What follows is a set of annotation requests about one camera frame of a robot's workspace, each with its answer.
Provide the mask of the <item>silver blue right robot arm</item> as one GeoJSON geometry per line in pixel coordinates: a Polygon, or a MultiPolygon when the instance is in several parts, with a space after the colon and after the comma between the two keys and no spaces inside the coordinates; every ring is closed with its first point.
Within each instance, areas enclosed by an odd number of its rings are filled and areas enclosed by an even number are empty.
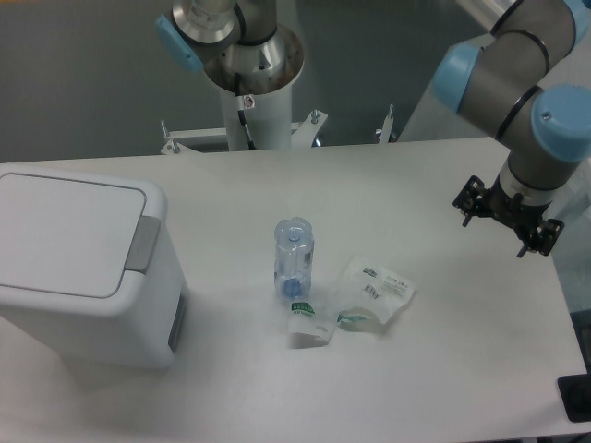
{"type": "Polygon", "coordinates": [[[490,218],[514,231],[520,254],[550,254],[564,223],[544,214],[590,156],[590,90],[539,82],[590,27],[587,1],[513,1],[490,29],[491,44],[461,43],[432,79],[448,109],[508,149],[492,186],[473,175],[453,205],[464,219],[490,218]]]}

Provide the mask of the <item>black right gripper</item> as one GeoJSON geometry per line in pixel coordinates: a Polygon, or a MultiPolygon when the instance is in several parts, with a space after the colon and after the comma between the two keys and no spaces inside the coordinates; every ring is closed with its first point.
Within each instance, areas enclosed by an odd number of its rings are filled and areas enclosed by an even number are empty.
{"type": "Polygon", "coordinates": [[[547,257],[563,231],[564,222],[546,220],[543,213],[548,204],[527,206],[524,197],[522,193],[517,193],[510,198],[499,183],[486,189],[484,182],[472,175],[452,205],[463,214],[463,226],[477,217],[491,218],[512,229],[523,243],[517,257],[523,257],[527,252],[547,257]]]}

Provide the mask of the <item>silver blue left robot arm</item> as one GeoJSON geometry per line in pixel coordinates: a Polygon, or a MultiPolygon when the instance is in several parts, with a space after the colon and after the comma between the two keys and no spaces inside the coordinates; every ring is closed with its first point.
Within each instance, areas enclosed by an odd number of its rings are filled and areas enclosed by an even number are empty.
{"type": "Polygon", "coordinates": [[[457,1],[175,1],[156,30],[216,90],[231,151],[387,142],[480,32],[457,1]]]}

